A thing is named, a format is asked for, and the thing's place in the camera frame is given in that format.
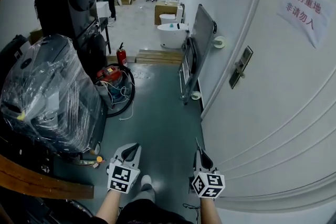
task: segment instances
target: toilet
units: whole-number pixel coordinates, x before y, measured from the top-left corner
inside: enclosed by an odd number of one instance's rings
[[[163,24],[158,27],[161,46],[170,49],[180,49],[187,38],[189,27],[186,24]]]
[[[174,24],[180,23],[182,20],[183,7],[181,5],[177,6],[177,12],[175,14],[161,14],[161,24]]]

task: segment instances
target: fire extinguisher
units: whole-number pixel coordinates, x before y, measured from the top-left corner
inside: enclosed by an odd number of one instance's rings
[[[119,50],[117,50],[118,64],[127,67],[126,51],[122,48],[124,42],[121,43]]]

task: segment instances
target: plastic wrap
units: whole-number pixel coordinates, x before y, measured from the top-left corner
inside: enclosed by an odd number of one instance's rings
[[[69,153],[89,148],[103,114],[99,93],[72,41],[61,35],[40,40],[19,58],[7,75],[0,105],[15,132]]]

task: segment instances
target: gray floor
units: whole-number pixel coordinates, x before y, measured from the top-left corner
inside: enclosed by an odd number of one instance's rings
[[[116,55],[122,42],[128,56],[136,56],[140,49],[165,50],[154,25],[155,2],[136,0],[131,5],[117,5],[115,10],[117,21],[108,28],[111,55]]]
[[[196,151],[195,137],[203,145],[201,109],[198,101],[187,106],[179,100],[180,82],[177,66],[131,64],[136,93],[133,117],[119,121],[119,116],[107,119],[100,155],[109,160],[116,149],[127,143],[140,143],[141,174],[128,195],[123,195],[125,206],[140,189],[140,179],[149,174],[156,191],[156,204],[195,222],[195,210],[182,204],[198,206],[196,195],[188,194],[188,177],[193,175],[193,158]],[[131,114],[128,108],[121,116]],[[94,214],[107,192],[106,166],[78,167],[55,163],[56,175],[74,182],[95,186],[94,199],[82,200]]]

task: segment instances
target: white sneaker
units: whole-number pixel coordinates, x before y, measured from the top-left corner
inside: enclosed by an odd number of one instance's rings
[[[144,175],[141,179],[141,187],[145,184],[152,185],[152,179],[149,175]]]

